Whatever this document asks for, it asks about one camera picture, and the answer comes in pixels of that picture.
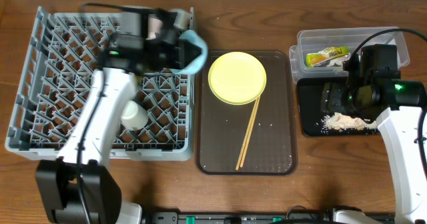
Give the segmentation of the light blue bowl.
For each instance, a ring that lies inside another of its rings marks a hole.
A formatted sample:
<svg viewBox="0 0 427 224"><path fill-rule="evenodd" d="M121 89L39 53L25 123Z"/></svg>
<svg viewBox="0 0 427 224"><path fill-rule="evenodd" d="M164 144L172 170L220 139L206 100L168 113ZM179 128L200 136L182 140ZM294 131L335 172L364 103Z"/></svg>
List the light blue bowl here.
<svg viewBox="0 0 427 224"><path fill-rule="evenodd" d="M194 75L198 73L207 60L208 48L206 42L194 31L184 31L178 38L180 41L189 41L190 44L199 48L199 55L193 58L183 69L172 69L174 74Z"/></svg>

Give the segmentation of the pink bowl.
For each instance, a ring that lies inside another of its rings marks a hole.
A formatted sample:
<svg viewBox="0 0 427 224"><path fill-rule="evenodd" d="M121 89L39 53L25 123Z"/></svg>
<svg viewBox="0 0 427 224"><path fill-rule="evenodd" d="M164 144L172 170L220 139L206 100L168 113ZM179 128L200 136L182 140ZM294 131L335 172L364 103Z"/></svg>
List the pink bowl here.
<svg viewBox="0 0 427 224"><path fill-rule="evenodd" d="M155 17L150 17L148 19L148 33L147 40L156 39L160 36L161 28L163 27L163 22Z"/></svg>

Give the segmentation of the white wrapper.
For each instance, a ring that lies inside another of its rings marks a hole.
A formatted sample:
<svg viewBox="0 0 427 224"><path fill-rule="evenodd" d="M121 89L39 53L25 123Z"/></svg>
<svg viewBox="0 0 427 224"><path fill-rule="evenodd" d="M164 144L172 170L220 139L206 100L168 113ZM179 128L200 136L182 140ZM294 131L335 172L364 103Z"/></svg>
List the white wrapper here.
<svg viewBox="0 0 427 224"><path fill-rule="evenodd" d="M335 59L331 59L327 63L327 67L343 67L344 63L349 59L349 56L337 57Z"/></svg>

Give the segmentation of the rice and peanut scraps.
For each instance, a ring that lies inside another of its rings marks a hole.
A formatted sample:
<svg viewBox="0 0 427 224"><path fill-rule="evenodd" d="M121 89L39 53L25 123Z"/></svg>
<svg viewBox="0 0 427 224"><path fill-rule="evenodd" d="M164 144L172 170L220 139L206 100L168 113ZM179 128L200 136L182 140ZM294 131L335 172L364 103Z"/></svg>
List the rice and peanut scraps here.
<svg viewBox="0 0 427 224"><path fill-rule="evenodd" d="M341 113L334 113L333 115L325 115L322 119L322 128L325 130L336 130L336 131L345 131L345 130L374 130L377 129L377 123L368 124L361 118L355 117L352 118Z"/></svg>

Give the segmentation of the orange green snack wrapper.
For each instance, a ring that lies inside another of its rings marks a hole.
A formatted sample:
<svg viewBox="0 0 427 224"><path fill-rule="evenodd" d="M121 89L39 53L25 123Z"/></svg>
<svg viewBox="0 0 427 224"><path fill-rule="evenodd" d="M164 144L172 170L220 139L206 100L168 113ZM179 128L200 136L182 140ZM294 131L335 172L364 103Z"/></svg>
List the orange green snack wrapper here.
<svg viewBox="0 0 427 224"><path fill-rule="evenodd" d="M306 66L314 67L327 67L327 63L331 59L337 57L350 56L350 50L345 47L327 47L317 53L308 53L306 55Z"/></svg>

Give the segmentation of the yellow round plate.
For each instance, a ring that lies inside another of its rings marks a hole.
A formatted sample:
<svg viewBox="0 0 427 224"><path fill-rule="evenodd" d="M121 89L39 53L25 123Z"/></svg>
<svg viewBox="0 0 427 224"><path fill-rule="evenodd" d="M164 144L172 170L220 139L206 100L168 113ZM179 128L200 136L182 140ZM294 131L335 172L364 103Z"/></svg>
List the yellow round plate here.
<svg viewBox="0 0 427 224"><path fill-rule="evenodd" d="M219 100L231 105L245 105L264 92L267 74L261 61L253 55L230 52L211 64L207 80L211 92Z"/></svg>

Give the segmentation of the translucent white cup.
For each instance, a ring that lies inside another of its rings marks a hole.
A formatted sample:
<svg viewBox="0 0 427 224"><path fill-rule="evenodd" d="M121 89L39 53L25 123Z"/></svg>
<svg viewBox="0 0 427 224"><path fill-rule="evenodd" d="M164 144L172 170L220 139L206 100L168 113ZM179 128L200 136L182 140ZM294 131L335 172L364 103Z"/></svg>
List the translucent white cup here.
<svg viewBox="0 0 427 224"><path fill-rule="evenodd" d="M121 114L121 122L126 129L143 129L149 121L147 111L135 101L128 101Z"/></svg>

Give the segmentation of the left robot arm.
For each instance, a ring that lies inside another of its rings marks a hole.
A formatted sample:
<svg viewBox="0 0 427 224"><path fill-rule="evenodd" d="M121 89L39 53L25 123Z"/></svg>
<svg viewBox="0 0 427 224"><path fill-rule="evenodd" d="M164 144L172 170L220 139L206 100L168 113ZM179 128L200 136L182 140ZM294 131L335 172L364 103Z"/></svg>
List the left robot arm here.
<svg viewBox="0 0 427 224"><path fill-rule="evenodd" d="M109 172L121 116L148 71L197 73L207 45L183 9L122 6L121 29L97 58L88 99L54 160L41 160L35 179L51 223L141 223L141 205L123 199Z"/></svg>

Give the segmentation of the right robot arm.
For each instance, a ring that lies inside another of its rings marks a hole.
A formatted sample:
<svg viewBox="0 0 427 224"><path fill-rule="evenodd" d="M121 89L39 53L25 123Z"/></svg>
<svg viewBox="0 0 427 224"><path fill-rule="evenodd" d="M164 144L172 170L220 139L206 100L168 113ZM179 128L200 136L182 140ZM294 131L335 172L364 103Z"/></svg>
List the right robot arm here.
<svg viewBox="0 0 427 224"><path fill-rule="evenodd" d="M375 121L386 146L395 223L426 222L426 88L403 80L395 45L362 47L344 63L345 84L324 85L320 109Z"/></svg>

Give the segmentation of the black waste tray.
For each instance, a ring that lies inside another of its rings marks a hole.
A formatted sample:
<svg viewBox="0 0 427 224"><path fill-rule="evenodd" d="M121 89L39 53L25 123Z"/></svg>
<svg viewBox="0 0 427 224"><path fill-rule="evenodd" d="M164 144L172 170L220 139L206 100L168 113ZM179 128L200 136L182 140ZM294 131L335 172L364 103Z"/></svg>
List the black waste tray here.
<svg viewBox="0 0 427 224"><path fill-rule="evenodd" d="M297 82L296 90L302 133L307 137L379 135L380 132L377 129L364 128L357 130L357 128L335 129L333 127L329 129L326 126L328 114L321 112L320 101L322 100L324 84L327 82L344 84L346 82L346 78L304 78Z"/></svg>

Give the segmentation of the grey plastic dishwasher rack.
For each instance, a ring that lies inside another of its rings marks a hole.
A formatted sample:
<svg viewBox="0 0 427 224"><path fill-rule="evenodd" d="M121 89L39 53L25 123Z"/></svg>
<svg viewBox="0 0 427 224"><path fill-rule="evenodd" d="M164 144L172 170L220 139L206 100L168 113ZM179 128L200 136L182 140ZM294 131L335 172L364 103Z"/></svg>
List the grey plastic dishwasher rack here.
<svg viewBox="0 0 427 224"><path fill-rule="evenodd" d="M79 119L96 58L120 30L117 13L55 13L38 8L6 150L31 160L54 159ZM194 78L164 69L148 73L135 100L147 111L143 129L118 129L111 157L185 161L193 153Z"/></svg>

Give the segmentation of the clear plastic bin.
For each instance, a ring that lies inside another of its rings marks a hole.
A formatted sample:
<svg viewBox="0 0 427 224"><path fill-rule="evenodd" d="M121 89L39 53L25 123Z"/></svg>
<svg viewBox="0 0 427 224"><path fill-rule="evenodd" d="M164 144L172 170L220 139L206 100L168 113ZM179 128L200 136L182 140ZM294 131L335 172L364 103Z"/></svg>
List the clear plastic bin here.
<svg viewBox="0 0 427 224"><path fill-rule="evenodd" d="M353 52L369 36L387 30L387 27L355 27L339 29L311 29L300 31L297 44L290 47L290 65L294 83L304 78L345 77L341 67L306 66L306 55L317 53L327 47L347 47ZM367 42L368 45L387 44L397 46L398 66L410 64L408 48L402 32L386 33Z"/></svg>

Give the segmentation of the brown serving tray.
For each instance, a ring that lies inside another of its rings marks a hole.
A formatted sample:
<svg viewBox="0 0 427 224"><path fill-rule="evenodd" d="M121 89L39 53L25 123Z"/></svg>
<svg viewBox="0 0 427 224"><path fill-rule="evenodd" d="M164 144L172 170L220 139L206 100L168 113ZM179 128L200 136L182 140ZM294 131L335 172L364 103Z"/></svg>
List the brown serving tray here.
<svg viewBox="0 0 427 224"><path fill-rule="evenodd" d="M212 51L197 92L196 165L207 175L289 175L298 164L293 81L288 56L279 51L253 51L263 64L267 84L260 97L242 167L238 158L253 104L230 105L209 88L211 64L223 51Z"/></svg>

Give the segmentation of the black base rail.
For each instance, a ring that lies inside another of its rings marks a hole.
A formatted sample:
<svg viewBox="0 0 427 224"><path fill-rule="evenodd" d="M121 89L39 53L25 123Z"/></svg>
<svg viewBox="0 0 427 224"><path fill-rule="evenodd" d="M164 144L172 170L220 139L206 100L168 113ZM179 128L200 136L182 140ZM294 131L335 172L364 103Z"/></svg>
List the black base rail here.
<svg viewBox="0 0 427 224"><path fill-rule="evenodd" d="M331 223L333 217L329 214L308 213L307 211L291 211L284 215L273 214L215 214L157 212L145 214L141 224L268 224L268 223Z"/></svg>

